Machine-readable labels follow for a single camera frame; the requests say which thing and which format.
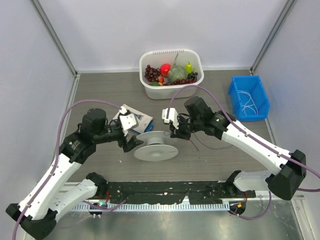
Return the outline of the white perforated filament spool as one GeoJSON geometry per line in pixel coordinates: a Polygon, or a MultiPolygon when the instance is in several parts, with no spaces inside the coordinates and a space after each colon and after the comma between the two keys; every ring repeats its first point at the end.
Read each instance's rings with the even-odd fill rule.
{"type": "Polygon", "coordinates": [[[170,137],[168,131],[150,131],[136,138],[143,141],[142,147],[134,152],[134,157],[146,162],[166,161],[176,157],[179,150],[174,146],[177,139],[170,137]]]}

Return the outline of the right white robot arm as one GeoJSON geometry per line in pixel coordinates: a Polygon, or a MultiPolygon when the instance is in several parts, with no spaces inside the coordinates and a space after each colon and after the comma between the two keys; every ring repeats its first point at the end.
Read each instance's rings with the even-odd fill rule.
{"type": "Polygon", "coordinates": [[[261,163],[266,170],[234,171],[227,179],[226,193],[233,198],[247,191],[270,191],[283,200],[291,200],[307,173],[302,167],[306,155],[290,152],[263,139],[245,128],[222,110],[212,111],[198,96],[184,103],[187,113],[177,113],[175,108],[162,110],[162,119],[169,125],[170,137],[189,140],[192,133],[204,132],[208,136],[229,143],[261,163]]]}

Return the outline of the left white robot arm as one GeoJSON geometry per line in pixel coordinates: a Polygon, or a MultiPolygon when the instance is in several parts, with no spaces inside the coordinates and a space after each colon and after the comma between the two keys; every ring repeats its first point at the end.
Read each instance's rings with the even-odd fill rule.
{"type": "Polygon", "coordinates": [[[100,200],[108,190],[105,178],[91,172],[79,185],[58,196],[66,181],[96,152],[98,144],[117,142],[125,153],[141,145],[143,141],[135,136],[127,139],[128,131],[137,126],[136,116],[125,107],[111,122],[103,109],[88,110],[78,129],[65,137],[40,182],[20,203],[11,203],[6,213],[34,239],[45,239],[71,208],[89,198],[100,200]]]}

